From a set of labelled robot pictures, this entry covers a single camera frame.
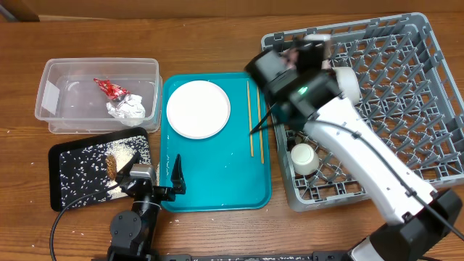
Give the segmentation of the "large white plate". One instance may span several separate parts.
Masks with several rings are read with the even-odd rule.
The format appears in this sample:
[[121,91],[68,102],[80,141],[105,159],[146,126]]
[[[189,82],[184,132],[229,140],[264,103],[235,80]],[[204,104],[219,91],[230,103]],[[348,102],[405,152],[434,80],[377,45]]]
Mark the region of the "large white plate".
[[219,133],[231,114],[231,103],[219,85],[193,80],[179,86],[167,101],[167,121],[179,135],[204,139]]

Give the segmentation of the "white cup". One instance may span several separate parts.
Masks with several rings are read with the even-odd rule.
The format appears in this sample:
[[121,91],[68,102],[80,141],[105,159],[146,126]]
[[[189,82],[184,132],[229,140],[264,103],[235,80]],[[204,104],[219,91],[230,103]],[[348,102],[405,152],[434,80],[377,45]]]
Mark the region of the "white cup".
[[309,144],[297,144],[290,152],[294,172],[300,175],[310,175],[319,167],[319,158]]

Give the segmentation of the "wooden chopstick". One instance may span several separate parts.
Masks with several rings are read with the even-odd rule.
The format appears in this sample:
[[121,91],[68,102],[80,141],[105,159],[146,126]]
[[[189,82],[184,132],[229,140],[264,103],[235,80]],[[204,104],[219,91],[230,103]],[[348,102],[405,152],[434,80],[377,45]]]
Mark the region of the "wooden chopstick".
[[[261,106],[260,106],[260,90],[258,87],[257,87],[257,115],[258,115],[258,120],[261,120],[262,117],[261,117]],[[260,139],[260,159],[261,159],[261,163],[264,164],[265,159],[264,159],[262,131],[259,130],[258,133],[259,133],[259,139]]]
[[246,97],[247,97],[247,110],[248,110],[248,119],[249,119],[250,152],[251,152],[251,157],[253,157],[254,156],[254,142],[253,142],[253,136],[251,134],[251,131],[252,131],[252,112],[251,112],[251,98],[250,98],[250,91],[249,91],[249,81],[246,82]]

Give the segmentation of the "pink white bowl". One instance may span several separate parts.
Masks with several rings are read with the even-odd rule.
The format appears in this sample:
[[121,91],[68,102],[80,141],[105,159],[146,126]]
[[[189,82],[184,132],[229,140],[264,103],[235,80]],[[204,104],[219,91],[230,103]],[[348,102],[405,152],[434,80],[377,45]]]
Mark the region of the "pink white bowl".
[[291,48],[281,54],[281,58],[288,69],[295,69],[299,73],[329,69],[330,45],[329,34],[306,35],[295,40]]

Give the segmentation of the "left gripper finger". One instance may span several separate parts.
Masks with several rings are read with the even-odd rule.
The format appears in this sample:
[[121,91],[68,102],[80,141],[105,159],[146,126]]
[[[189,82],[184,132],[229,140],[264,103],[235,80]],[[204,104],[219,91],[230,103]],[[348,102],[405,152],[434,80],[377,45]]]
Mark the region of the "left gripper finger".
[[136,152],[133,157],[126,163],[116,174],[115,181],[122,181],[124,177],[130,175],[130,171],[135,164],[140,160],[140,153]]
[[175,158],[175,164],[173,165],[170,180],[173,185],[173,190],[176,194],[186,193],[186,183],[183,177],[183,171],[181,166],[181,155],[179,154],[177,154]]

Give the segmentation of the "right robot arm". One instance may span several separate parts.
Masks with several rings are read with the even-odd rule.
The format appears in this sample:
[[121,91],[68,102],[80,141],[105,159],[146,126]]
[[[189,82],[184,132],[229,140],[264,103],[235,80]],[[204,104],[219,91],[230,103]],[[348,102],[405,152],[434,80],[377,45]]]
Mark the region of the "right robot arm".
[[421,260],[446,235],[457,233],[462,209],[452,190],[421,180],[368,127],[356,110],[360,87],[350,67],[329,62],[330,37],[262,51],[245,67],[265,96],[277,125],[303,131],[332,152],[370,195],[385,223],[344,260]]

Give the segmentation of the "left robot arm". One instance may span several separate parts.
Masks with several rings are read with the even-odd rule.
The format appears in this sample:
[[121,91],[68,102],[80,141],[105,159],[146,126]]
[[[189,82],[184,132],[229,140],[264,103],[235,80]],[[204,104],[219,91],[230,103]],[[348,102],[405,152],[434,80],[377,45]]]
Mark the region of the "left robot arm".
[[173,202],[179,194],[186,193],[186,183],[177,155],[171,172],[171,187],[160,186],[153,165],[139,162],[137,152],[117,172],[109,174],[124,194],[133,198],[130,210],[117,213],[109,226],[112,236],[107,260],[158,260],[152,249],[152,239],[162,202]]

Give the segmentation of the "grey bowl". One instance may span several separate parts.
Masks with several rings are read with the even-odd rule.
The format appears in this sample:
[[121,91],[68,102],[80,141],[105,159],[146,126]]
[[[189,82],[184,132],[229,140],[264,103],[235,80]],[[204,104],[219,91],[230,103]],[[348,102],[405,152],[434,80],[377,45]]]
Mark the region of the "grey bowl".
[[361,93],[355,71],[351,67],[332,67],[332,70],[335,72],[342,96],[356,106],[361,100]]

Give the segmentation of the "red snack wrapper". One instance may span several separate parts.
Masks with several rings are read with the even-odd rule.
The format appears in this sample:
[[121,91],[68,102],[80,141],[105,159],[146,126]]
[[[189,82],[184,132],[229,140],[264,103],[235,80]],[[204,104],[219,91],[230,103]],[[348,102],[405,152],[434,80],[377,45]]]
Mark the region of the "red snack wrapper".
[[100,90],[105,93],[107,98],[112,102],[121,102],[126,95],[130,94],[130,92],[114,83],[111,83],[110,80],[99,80],[94,78],[94,82],[100,88]]

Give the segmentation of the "brown food piece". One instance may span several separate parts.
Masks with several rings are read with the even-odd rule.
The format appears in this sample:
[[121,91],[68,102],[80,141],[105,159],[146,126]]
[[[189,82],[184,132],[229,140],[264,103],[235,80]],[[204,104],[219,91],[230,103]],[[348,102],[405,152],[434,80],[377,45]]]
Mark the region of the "brown food piece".
[[107,164],[107,176],[114,181],[117,176],[117,161],[114,156],[109,155],[106,157],[105,162]]

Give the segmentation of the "white napkin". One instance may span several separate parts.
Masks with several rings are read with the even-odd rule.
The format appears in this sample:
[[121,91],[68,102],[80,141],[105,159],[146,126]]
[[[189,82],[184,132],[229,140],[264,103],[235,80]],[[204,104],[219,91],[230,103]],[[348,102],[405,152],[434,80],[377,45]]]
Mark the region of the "white napkin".
[[123,125],[129,127],[140,125],[144,121],[146,113],[142,99],[139,95],[127,94],[122,101],[107,102],[107,111]]

